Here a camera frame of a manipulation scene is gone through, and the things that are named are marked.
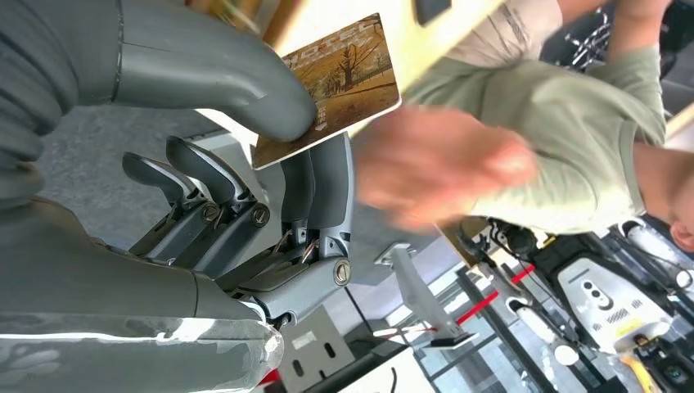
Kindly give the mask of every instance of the metal bolt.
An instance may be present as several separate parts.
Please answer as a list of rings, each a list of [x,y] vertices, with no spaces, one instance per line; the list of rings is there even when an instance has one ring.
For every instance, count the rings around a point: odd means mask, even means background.
[[[349,264],[349,261],[338,260],[337,264],[335,264],[333,275],[335,276],[335,283],[337,285],[347,285],[347,282],[349,282],[349,279],[352,277],[352,266]]]
[[[270,220],[270,212],[267,207],[260,206],[253,211],[251,218],[253,219],[253,224],[262,227]]]
[[[205,219],[205,221],[211,223],[215,221],[217,217],[219,217],[219,212],[220,210],[217,205],[209,205],[202,210],[202,217]]]

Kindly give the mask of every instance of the human hand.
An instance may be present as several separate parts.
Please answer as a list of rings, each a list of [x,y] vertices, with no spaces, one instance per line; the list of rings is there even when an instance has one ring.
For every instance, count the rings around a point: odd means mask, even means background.
[[[361,202],[408,229],[469,214],[475,201],[536,175],[535,154],[513,131],[453,109],[404,106],[373,121],[357,150]]]

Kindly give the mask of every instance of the card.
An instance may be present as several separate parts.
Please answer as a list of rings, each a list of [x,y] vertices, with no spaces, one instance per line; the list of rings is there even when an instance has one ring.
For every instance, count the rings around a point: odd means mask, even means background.
[[[262,169],[313,147],[350,126],[383,115],[401,102],[378,14],[283,58],[316,102],[318,114],[293,142],[258,137],[253,168]]]

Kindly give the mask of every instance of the green t-shirt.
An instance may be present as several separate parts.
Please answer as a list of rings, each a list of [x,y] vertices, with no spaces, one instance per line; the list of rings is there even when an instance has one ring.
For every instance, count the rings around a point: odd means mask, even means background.
[[[456,107],[517,131],[536,151],[539,176],[480,198],[473,215],[547,233],[582,233],[644,211],[633,142],[665,141],[659,76],[657,47],[625,54],[589,75],[540,61],[485,69],[444,58],[405,101]]]

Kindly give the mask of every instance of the robotic hand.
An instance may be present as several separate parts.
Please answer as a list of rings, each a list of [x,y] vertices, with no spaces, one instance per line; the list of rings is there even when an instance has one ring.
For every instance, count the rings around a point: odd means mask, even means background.
[[[126,154],[171,212],[115,252],[35,196],[39,137],[73,106],[208,107],[290,141],[313,100],[256,37],[162,0],[6,0],[0,53],[0,390],[253,388],[282,353],[265,322],[296,323],[349,281],[346,137],[282,164],[286,242],[245,263],[269,211],[231,168],[177,138],[170,165]]]

